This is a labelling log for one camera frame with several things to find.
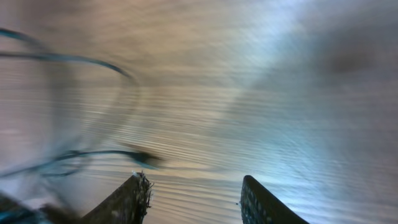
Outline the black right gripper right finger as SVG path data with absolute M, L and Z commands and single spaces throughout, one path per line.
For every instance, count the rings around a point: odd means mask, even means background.
M 308 224 L 251 175 L 243 178 L 239 206 L 243 224 Z

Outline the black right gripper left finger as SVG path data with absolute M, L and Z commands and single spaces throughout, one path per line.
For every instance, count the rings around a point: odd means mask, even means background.
M 153 184 L 135 172 L 109 197 L 79 219 L 82 224 L 142 224 L 150 208 Z

